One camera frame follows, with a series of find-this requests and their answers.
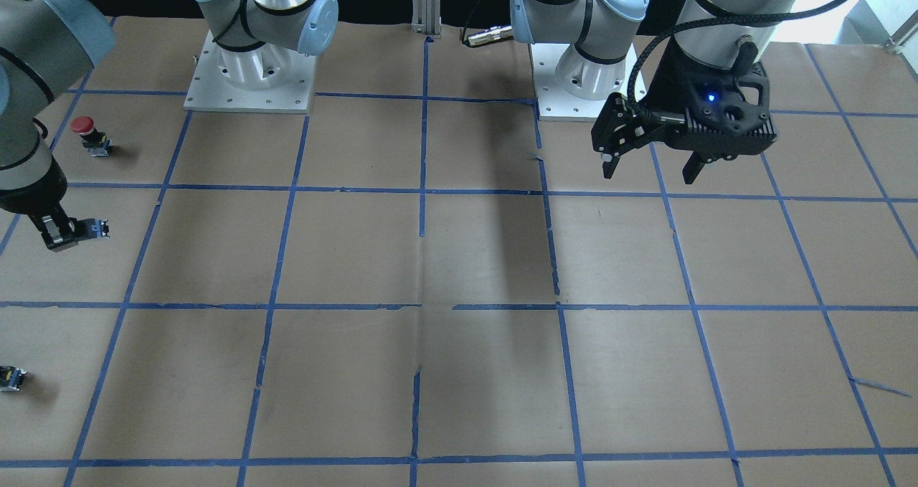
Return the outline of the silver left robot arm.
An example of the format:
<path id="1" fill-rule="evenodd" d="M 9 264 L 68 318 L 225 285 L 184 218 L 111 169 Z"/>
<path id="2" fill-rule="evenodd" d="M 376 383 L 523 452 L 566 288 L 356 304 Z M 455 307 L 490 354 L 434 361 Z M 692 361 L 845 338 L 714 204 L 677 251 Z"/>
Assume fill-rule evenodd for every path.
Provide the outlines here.
<path id="1" fill-rule="evenodd" d="M 686 0 L 679 25 L 737 17 L 736 24 L 694 27 L 668 43 L 645 97 L 613 93 L 592 131 L 609 179 L 620 157 L 653 141 L 691 154 L 683 168 L 691 185 L 703 167 L 758 156 L 777 140 L 770 79 L 760 58 L 777 14 L 795 0 Z"/>

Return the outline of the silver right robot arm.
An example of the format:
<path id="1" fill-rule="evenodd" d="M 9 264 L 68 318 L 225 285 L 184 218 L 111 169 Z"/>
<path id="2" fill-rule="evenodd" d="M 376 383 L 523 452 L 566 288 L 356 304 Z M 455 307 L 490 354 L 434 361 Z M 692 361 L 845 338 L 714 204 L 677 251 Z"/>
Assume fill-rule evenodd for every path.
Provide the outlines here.
<path id="1" fill-rule="evenodd" d="M 196 0 L 236 88 L 255 82 L 236 60 L 262 71 L 315 57 L 330 46 L 338 0 Z M 36 115 L 115 46 L 108 20 L 88 0 L 2 0 L 2 209 L 29 218 L 59 251 L 108 236 L 104 219 L 78 220 L 60 206 L 67 180 Z"/>

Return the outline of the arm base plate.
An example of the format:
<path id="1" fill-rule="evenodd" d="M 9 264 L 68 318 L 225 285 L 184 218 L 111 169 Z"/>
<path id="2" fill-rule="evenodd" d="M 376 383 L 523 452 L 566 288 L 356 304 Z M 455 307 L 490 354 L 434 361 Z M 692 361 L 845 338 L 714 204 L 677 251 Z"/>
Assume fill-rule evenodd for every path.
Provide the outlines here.
<path id="1" fill-rule="evenodd" d="M 317 61 L 316 56 L 273 44 L 251 52 L 230 52 L 207 33 L 184 109 L 307 115 Z"/>
<path id="2" fill-rule="evenodd" d="M 546 121 L 597 120 L 610 94 L 626 94 L 637 59 L 634 45 L 612 65 L 587 61 L 571 44 L 531 44 L 530 53 L 539 117 Z"/>

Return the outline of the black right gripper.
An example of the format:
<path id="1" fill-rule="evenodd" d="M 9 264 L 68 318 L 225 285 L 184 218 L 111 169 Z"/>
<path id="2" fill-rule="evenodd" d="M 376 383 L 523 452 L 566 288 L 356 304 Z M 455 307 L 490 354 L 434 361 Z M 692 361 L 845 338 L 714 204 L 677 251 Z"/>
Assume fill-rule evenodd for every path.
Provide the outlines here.
<path id="1" fill-rule="evenodd" d="M 58 252 L 90 239 L 90 220 L 68 218 L 60 206 L 67 191 L 65 174 L 56 159 L 41 179 L 22 189 L 1 191 L 1 208 L 39 222 L 46 248 Z"/>

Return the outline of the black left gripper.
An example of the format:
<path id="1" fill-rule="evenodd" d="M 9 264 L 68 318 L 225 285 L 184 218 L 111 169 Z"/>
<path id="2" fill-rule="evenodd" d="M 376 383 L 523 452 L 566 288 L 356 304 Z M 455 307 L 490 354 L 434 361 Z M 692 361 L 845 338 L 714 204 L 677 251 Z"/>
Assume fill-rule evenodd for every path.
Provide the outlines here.
<path id="1" fill-rule="evenodd" d="M 649 143 L 691 151 L 682 177 L 692 185 L 711 161 L 757 156 L 777 140 L 770 79 L 757 61 L 760 47 L 741 36 L 734 48 L 738 55 L 721 70 L 696 62 L 673 42 L 637 107 L 620 93 L 607 98 L 592 127 L 604 179 L 612 179 L 623 154 Z"/>

